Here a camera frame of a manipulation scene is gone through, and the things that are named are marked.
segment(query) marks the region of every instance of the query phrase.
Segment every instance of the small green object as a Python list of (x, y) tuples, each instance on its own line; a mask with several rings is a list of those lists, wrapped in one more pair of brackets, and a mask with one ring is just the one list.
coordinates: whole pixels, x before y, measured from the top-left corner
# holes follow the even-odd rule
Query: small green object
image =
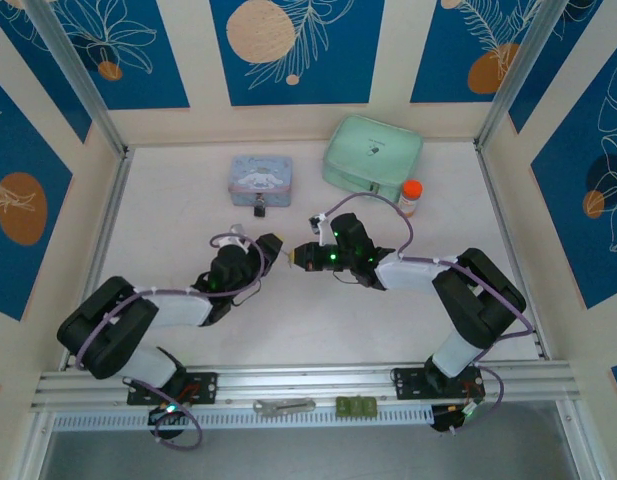
[(363, 397), (364, 417), (377, 418), (377, 399), (375, 397)]
[(348, 397), (337, 397), (335, 400), (336, 415), (338, 417), (350, 416), (350, 399)]
[(361, 397), (352, 397), (350, 399), (350, 415), (353, 417), (364, 416), (364, 402)]
[(337, 397), (337, 417), (377, 418), (377, 399), (374, 397)]

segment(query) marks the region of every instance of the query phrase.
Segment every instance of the blue tin box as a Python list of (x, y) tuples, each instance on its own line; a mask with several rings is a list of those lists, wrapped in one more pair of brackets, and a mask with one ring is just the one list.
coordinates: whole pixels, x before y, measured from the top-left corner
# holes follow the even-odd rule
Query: blue tin box
[(287, 207), (291, 183), (290, 157), (239, 155), (232, 160), (228, 191), (238, 206)]

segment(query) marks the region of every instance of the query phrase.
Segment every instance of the aluminum frame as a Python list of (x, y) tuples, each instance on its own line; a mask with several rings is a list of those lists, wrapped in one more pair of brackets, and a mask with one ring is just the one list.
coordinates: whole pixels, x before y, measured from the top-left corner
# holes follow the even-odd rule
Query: aluminum frame
[[(550, 358), (549, 345), (545, 341), (544, 329), (536, 314), (535, 305), (524, 281), (523, 270), (517, 260), (514, 244), (509, 234), (505, 215), (497, 199), (497, 191), (490, 177), (487, 159), (483, 150), (476, 146), (478, 160), (493, 205), (495, 216), (504, 239), (506, 250), (513, 267), (515, 279), (522, 293), (529, 299), (531, 317), (536, 325), (536, 341), (540, 359), (522, 362), (484, 362), (499, 373), (506, 385), (504, 401), (532, 402), (555, 401), (571, 448), (580, 477), (583, 479), (612, 478), (598, 461), (600, 453), (598, 442), (589, 440), (590, 428), (572, 428), (572, 425), (586, 425), (577, 405), (579, 390), (568, 362), (546, 360)], [(134, 149), (122, 160), (117, 171), (110, 200), (108, 202), (101, 232), (91, 269), (86, 282), (84, 298), (94, 290), (105, 254), (114, 230), (117, 213), (123, 200), (123, 193)], [(71, 357), (67, 354), (62, 361), (60, 372), (43, 373), (33, 399), (32, 412), (40, 415), (45, 422), (54, 421), (58, 412), (130, 412), (141, 407), (126, 405), (126, 388), (118, 379), (95, 380), (87, 372), (79, 372), (69, 365)], [(271, 367), (189, 367), (191, 371), (213, 371), (220, 374), (217, 403), (214, 406), (197, 406), (195, 411), (212, 411), (218, 408), (233, 408), (235, 411), (251, 409), (252, 402), (260, 399), (282, 399), (309, 396), (317, 406), (330, 407), (338, 395), (367, 395), (378, 399), (379, 405), (389, 406), (397, 403), (394, 387), (390, 383), (390, 370), (395, 367), (421, 366), (421, 364), (378, 364), (378, 365), (317, 365), (317, 366), (271, 366)], [(484, 383), (488, 396), (493, 401), (497, 396), (497, 385), (487, 376)], [(430, 401), (427, 404), (444, 404), (445, 401)]]
[(495, 94), (488, 115), (477, 134), (475, 141), (478, 149), (488, 146), (488, 142), (508, 113), (569, 1), (550, 0), (543, 2), (523, 39), (519, 53)]
[(101, 129), (101, 133), (119, 157), (127, 148), (114, 122), (108, 115), (108, 108), (99, 90), (95, 87), (86, 67), (79, 59), (59, 19), (45, 0), (22, 0), (26, 15), (39, 32), (55, 62), (74, 90), (90, 118)]

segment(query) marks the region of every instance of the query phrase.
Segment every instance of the aluminum rail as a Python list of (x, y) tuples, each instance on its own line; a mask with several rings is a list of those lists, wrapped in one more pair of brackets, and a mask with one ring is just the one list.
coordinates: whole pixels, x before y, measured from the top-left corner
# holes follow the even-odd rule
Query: aluminum rail
[[(497, 372), (506, 386), (504, 401), (577, 400), (579, 389), (564, 361), (484, 363)], [(190, 372), (219, 374), (215, 405), (202, 408), (245, 408), (254, 400), (310, 397), (319, 406), (334, 405), (337, 396), (373, 396), (380, 404), (448, 404), (464, 399), (397, 400), (390, 379), (393, 368), (423, 364), (376, 364), (302, 367), (189, 367)], [(487, 401), (497, 398), (499, 386), (484, 374)], [(126, 405), (128, 387), (120, 378), (96, 380), (87, 372), (69, 369), (41, 375), (32, 402), (33, 412), (144, 409)]]

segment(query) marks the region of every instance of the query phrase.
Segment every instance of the small lock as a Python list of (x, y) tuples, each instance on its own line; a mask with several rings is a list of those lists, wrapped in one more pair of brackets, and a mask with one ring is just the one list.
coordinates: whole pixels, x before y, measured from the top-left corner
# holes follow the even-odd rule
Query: small lock
[(264, 218), (266, 216), (266, 201), (263, 193), (258, 193), (255, 197), (255, 217)]

